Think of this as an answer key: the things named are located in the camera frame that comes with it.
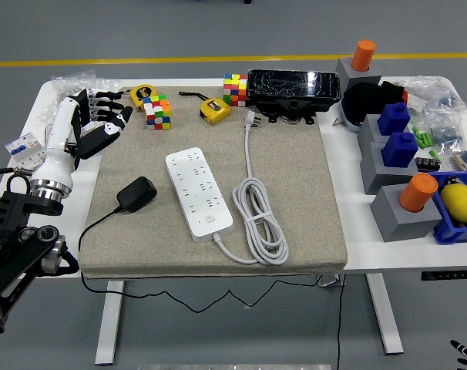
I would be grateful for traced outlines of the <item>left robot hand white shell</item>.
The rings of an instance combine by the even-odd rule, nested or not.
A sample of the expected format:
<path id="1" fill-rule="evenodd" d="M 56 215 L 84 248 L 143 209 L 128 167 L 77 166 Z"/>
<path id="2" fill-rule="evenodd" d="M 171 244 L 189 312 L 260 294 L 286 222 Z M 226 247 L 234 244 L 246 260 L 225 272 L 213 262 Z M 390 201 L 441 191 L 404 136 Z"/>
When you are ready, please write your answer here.
<path id="1" fill-rule="evenodd" d="M 114 143 L 123 133 L 133 108 L 119 103 L 121 92 L 82 89 L 62 99 L 46 140 L 44 163 L 32 174 L 32 193 L 54 191 L 66 198 L 72 173 Z"/>

